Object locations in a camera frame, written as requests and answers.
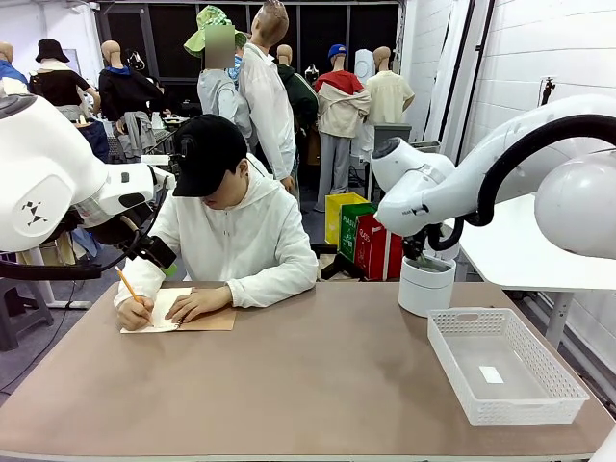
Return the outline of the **person's right hand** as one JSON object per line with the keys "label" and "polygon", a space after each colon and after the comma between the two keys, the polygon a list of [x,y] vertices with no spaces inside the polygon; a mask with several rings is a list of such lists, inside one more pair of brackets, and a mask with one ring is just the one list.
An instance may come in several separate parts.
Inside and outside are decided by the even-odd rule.
{"label": "person's right hand", "polygon": [[117,308],[117,320],[121,328],[135,331],[152,324],[154,302],[147,297],[128,298]]}

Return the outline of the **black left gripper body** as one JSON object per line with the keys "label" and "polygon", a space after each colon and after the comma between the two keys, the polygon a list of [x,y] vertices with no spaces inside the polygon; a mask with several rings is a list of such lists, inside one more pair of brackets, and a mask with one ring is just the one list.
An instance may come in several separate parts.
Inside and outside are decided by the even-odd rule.
{"label": "black left gripper body", "polygon": [[141,258],[154,264],[161,270],[169,270],[175,260],[176,254],[157,236],[147,236],[137,233],[122,243],[122,251],[130,260]]}

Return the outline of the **person's left hand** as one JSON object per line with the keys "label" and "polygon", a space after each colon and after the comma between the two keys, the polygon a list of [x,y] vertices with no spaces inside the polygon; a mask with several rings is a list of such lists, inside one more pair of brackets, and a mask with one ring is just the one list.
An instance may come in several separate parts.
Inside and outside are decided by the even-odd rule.
{"label": "person's left hand", "polygon": [[193,289],[188,295],[176,298],[166,314],[172,322],[190,322],[201,315],[230,305],[232,294],[227,286],[214,289]]}

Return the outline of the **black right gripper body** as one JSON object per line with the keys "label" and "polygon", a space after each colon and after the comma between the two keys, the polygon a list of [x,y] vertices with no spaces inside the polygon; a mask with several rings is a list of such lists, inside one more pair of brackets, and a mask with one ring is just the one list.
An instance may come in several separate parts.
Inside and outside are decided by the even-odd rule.
{"label": "black right gripper body", "polygon": [[424,230],[402,239],[404,257],[409,260],[418,260],[423,256],[426,240]]}

